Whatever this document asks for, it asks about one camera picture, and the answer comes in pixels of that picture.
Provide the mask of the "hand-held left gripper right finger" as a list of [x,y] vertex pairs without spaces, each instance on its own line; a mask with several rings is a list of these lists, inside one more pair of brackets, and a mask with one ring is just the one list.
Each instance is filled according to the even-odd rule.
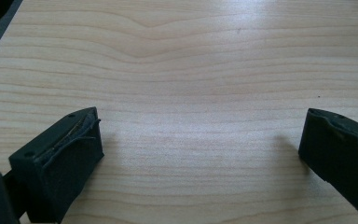
[[358,211],[358,122],[309,109],[298,155]]

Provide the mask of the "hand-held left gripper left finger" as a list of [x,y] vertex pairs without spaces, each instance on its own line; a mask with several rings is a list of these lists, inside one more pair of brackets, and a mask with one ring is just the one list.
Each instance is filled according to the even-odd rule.
[[97,109],[73,112],[9,157],[11,172],[26,189],[33,222],[62,222],[103,157]]

